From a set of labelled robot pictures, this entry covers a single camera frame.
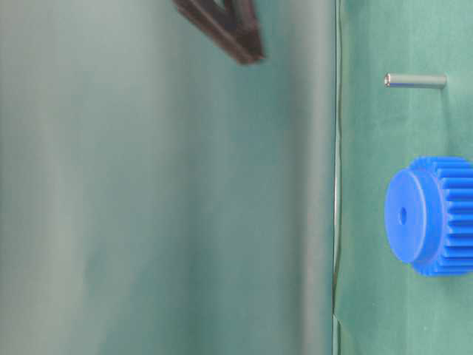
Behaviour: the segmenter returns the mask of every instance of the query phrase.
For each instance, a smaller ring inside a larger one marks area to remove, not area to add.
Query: blue plastic gear
[[[384,207],[396,257],[425,276],[473,271],[473,165],[421,157],[396,174]]]

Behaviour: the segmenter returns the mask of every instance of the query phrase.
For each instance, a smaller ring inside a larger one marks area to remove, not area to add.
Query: table surface
[[[339,352],[468,354],[473,275],[425,278],[384,231],[391,177],[419,155],[473,158],[473,2],[341,0]],[[387,89],[386,72],[446,73],[436,89]]]

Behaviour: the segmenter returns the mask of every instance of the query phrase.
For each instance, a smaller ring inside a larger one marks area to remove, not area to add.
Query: black object
[[[177,9],[241,64],[265,56],[253,0],[173,0]]]

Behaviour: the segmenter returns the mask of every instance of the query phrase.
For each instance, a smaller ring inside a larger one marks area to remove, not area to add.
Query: green backdrop
[[[335,6],[240,67],[164,0],[0,0],[0,353],[329,354]]]
[[[391,177],[419,155],[473,158],[473,3],[341,0],[340,354],[470,354],[473,277],[425,278],[384,231]],[[443,90],[386,89],[386,72],[446,73]]]

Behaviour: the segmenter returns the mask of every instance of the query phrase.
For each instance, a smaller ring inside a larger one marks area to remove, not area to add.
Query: center hole
[[[399,211],[399,223],[404,225],[406,224],[406,220],[407,220],[407,211],[406,209],[403,207],[400,211]]]

